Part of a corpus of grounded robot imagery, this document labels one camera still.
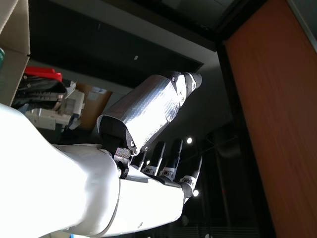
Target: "robotic finger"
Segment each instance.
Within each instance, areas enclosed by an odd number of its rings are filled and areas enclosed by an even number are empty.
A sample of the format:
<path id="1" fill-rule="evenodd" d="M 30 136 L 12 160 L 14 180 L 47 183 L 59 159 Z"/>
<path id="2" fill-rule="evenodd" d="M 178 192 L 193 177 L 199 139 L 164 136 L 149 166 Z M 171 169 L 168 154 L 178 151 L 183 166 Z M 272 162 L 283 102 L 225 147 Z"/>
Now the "robotic finger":
<path id="1" fill-rule="evenodd" d="M 146 165 L 144 169 L 142 169 L 143 173 L 147 175 L 153 175 L 153 176 L 156 176 L 158 174 L 158 170 L 162 162 L 164 150 L 165 150 L 165 142 L 160 141 L 159 143 L 157 143 L 157 145 L 154 148 L 150 163 Z"/>
<path id="2" fill-rule="evenodd" d="M 200 173 L 200 168 L 202 166 L 203 158 L 199 156 L 191 161 L 191 165 L 187 166 L 188 173 L 179 182 L 184 191 L 184 196 L 186 198 L 185 202 L 193 195 L 197 179 Z"/>
<path id="3" fill-rule="evenodd" d="M 175 174 L 176 174 L 177 167 L 178 167 L 178 163 L 179 163 L 179 159 L 180 159 L 180 152 L 182 151 L 182 147 L 183 147 L 183 140 L 182 139 L 174 140 L 170 156 L 167 160 L 165 167 L 159 173 L 160 176 L 166 176 L 171 181 L 174 181 Z"/>
<path id="4" fill-rule="evenodd" d="M 131 162 L 131 166 L 134 167 L 135 169 L 137 169 L 138 171 L 141 170 L 143 164 L 144 164 L 144 159 L 146 157 L 147 152 L 141 152 L 140 154 L 138 154 L 137 156 L 133 157 L 133 160 Z"/>

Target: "red object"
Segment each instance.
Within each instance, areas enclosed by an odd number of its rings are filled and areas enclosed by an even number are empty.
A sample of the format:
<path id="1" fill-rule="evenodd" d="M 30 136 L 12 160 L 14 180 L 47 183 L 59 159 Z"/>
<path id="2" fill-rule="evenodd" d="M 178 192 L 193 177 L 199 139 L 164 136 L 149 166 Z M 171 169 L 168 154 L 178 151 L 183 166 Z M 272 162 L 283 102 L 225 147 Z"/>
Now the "red object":
<path id="1" fill-rule="evenodd" d="M 53 68 L 28 66 L 25 68 L 24 72 L 26 74 L 33 75 L 33 76 L 39 76 L 43 78 L 53 78 L 58 80 L 59 82 L 62 81 L 61 73 L 55 73 L 55 70 Z"/>

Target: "cardboard box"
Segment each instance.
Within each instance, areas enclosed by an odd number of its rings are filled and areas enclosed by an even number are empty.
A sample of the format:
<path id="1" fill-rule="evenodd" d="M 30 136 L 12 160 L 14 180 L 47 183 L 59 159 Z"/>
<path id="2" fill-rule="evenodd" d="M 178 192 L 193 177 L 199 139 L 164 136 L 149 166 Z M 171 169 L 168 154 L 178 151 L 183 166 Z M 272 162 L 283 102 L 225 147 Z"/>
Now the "cardboard box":
<path id="1" fill-rule="evenodd" d="M 81 123 L 79 127 L 85 130 L 92 130 L 97 123 L 97 118 L 102 114 L 112 92 L 82 83 L 77 83 L 76 89 L 85 94 L 85 107 L 80 118 Z"/>
<path id="2" fill-rule="evenodd" d="M 11 106 L 30 54 L 28 0 L 0 1 L 0 103 Z"/>

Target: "green object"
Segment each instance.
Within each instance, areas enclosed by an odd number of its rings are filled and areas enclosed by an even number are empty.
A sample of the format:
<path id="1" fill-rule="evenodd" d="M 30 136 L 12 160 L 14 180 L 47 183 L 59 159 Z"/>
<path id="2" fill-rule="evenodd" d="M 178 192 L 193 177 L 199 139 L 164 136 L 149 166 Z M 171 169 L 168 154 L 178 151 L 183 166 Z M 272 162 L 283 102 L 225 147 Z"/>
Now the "green object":
<path id="1" fill-rule="evenodd" d="M 4 59 L 4 51 L 3 51 L 3 49 L 0 48 L 0 67 L 2 65 L 3 59 Z"/>

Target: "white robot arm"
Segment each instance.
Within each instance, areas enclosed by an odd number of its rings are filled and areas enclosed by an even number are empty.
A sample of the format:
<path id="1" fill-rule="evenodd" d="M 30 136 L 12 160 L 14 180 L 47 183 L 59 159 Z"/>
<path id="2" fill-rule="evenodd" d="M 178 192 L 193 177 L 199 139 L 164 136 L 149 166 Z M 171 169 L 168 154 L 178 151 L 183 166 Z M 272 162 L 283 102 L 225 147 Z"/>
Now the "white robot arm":
<path id="1" fill-rule="evenodd" d="M 64 230 L 109 237 L 177 220 L 193 194 L 193 173 L 174 182 L 182 140 L 159 173 L 164 142 L 141 170 L 147 146 L 176 116 L 198 74 L 153 75 L 98 118 L 103 145 L 51 145 L 28 119 L 0 104 L 0 219 L 3 237 Z"/>

